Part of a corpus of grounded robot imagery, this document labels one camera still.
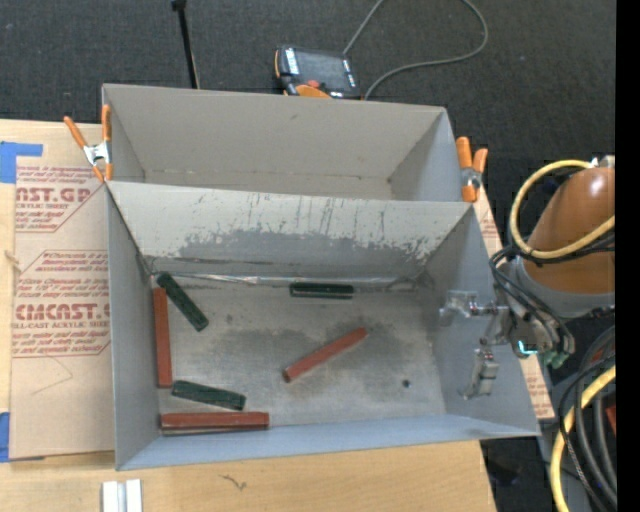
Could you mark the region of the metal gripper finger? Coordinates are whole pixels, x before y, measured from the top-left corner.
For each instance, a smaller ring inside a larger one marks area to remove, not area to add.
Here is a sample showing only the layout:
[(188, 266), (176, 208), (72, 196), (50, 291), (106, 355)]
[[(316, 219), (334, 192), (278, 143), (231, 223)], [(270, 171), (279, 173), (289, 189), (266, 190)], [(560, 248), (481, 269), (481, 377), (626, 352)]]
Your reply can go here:
[(465, 400), (489, 396), (498, 375), (500, 364), (496, 361), (487, 338), (481, 338), (474, 349), (474, 359), (468, 382), (461, 389)]
[(439, 325), (450, 326), (457, 315), (464, 318), (499, 317), (508, 312), (506, 305), (500, 305), (496, 301), (481, 304), (477, 297), (476, 292), (449, 290), (444, 305), (439, 308)]

